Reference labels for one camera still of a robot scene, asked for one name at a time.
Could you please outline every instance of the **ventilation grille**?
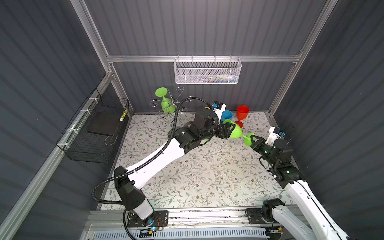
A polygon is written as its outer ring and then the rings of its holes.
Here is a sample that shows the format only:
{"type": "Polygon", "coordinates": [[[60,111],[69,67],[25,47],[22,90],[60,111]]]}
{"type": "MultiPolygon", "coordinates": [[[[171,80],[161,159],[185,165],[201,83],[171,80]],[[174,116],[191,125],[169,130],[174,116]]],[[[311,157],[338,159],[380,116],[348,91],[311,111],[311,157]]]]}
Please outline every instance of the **ventilation grille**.
{"type": "MultiPolygon", "coordinates": [[[[258,227],[164,229],[152,237],[139,238],[139,230],[130,231],[136,239],[200,239],[200,238],[252,238],[266,239],[265,229],[258,227]]],[[[95,231],[93,240],[130,240],[124,230],[95,231]]]]}

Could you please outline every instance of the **metal mounting plate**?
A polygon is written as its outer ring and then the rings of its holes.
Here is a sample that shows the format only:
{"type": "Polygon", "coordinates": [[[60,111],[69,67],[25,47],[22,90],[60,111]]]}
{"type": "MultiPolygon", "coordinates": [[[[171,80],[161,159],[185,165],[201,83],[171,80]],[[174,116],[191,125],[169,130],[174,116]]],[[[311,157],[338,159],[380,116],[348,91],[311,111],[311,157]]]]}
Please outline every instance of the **metal mounting plate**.
{"type": "Polygon", "coordinates": [[[262,208],[251,208],[246,209],[245,214],[248,217],[249,224],[260,224],[265,223],[262,219],[262,208]]]}
{"type": "MultiPolygon", "coordinates": [[[[155,211],[155,219],[159,219],[159,227],[166,227],[168,225],[168,211],[155,211]]],[[[144,221],[139,218],[137,214],[130,214],[128,218],[128,227],[145,227],[144,221]]],[[[154,223],[152,226],[157,226],[157,221],[154,220],[154,223]]]]}

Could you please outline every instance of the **decorative wire stand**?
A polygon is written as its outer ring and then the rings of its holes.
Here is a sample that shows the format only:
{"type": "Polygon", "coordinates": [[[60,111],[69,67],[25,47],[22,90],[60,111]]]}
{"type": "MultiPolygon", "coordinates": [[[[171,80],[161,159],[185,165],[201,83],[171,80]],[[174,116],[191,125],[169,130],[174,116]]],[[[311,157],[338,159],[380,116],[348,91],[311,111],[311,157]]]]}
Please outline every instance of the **decorative wire stand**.
{"type": "MultiPolygon", "coordinates": [[[[169,89],[167,88],[167,91],[168,91],[168,93],[169,93],[169,96],[170,96],[170,98],[169,98],[169,102],[170,102],[170,106],[172,105],[172,106],[174,106],[175,108],[177,108],[177,104],[179,104],[180,103],[180,101],[178,101],[178,99],[179,99],[179,97],[180,97],[180,95],[184,92],[184,87],[177,87],[176,88],[176,91],[177,92],[180,92],[180,94],[177,96],[177,98],[174,98],[173,96],[172,96],[172,94],[171,94],[171,92],[169,91],[169,89]]],[[[151,107],[157,107],[158,106],[158,103],[157,102],[160,102],[160,104],[162,103],[162,102],[164,102],[163,100],[158,100],[158,99],[153,99],[151,102],[150,102],[150,106],[151,107]]],[[[179,116],[181,115],[181,114],[183,114],[183,113],[185,113],[185,112],[187,112],[188,111],[188,109],[187,108],[180,108],[179,109],[179,116]]],[[[175,113],[166,113],[166,112],[164,112],[164,110],[163,109],[160,109],[160,111],[158,112],[158,115],[160,116],[160,117],[162,117],[162,118],[166,118],[166,117],[169,117],[169,116],[171,116],[172,118],[173,118],[173,115],[175,115],[175,113]]]]}

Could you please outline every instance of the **red wire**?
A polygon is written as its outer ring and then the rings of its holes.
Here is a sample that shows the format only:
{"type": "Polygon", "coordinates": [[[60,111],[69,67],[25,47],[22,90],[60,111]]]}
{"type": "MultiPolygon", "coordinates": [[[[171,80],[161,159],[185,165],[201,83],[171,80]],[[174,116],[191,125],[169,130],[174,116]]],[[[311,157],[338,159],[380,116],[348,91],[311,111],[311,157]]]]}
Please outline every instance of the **red wire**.
{"type": "Polygon", "coordinates": [[[163,227],[165,227],[163,219],[161,218],[160,220],[163,222],[163,227]]]}
{"type": "Polygon", "coordinates": [[[159,222],[159,219],[158,218],[156,218],[157,219],[157,229],[156,229],[156,231],[159,229],[159,226],[160,226],[160,222],[159,222]]]}

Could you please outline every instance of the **table surface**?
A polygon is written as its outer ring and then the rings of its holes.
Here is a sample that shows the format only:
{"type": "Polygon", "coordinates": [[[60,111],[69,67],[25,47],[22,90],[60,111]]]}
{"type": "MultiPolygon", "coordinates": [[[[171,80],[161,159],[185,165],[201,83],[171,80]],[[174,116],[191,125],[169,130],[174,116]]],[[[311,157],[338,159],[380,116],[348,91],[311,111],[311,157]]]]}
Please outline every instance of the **table surface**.
{"type": "MultiPolygon", "coordinates": [[[[182,114],[178,126],[193,118],[194,114],[182,114]]],[[[134,115],[116,167],[135,164],[165,143],[172,120],[173,116],[134,115]]],[[[250,113],[242,122],[245,135],[253,132],[265,138],[268,136],[270,125],[264,113],[250,113]]],[[[244,144],[244,138],[214,137],[206,145],[191,150],[160,170],[142,191],[155,209],[256,206],[273,198],[294,204],[260,165],[259,157],[244,144]]],[[[104,198],[120,200],[113,182],[104,198]]],[[[103,204],[101,210],[122,208],[122,205],[103,204]]]]}

